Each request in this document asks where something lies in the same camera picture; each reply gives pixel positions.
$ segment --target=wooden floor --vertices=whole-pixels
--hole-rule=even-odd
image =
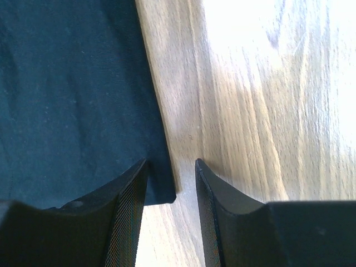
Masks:
[[[137,0],[179,191],[146,207],[137,266],[204,266],[203,158],[261,200],[356,199],[348,1]]]

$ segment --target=dark green cloth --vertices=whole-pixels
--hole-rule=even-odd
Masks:
[[[172,170],[134,0],[2,0],[0,199],[61,206],[140,158],[146,205]]]

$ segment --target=black curved edge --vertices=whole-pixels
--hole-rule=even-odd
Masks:
[[[196,186],[206,266],[356,266],[356,201],[262,204],[200,159]]]
[[[107,257],[124,201],[120,196],[127,195],[133,183],[139,196],[128,197],[136,197],[132,212],[138,215],[129,223],[139,231],[147,186],[144,159],[60,209],[39,210],[18,201],[0,201],[0,266],[114,266]],[[130,220],[132,214],[123,218]]]

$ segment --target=wood grain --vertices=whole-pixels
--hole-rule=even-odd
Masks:
[[[197,157],[261,201],[356,198],[347,1],[136,2],[179,190],[145,208],[137,266],[204,266]]]

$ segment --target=mesh panel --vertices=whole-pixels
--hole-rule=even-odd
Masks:
[[[205,265],[207,267],[221,267],[217,232],[214,222],[213,199],[209,196],[208,189],[197,174],[197,193],[199,203],[200,225],[204,245]]]
[[[105,267],[135,265],[145,201],[142,188],[142,178],[138,176],[119,196]]]

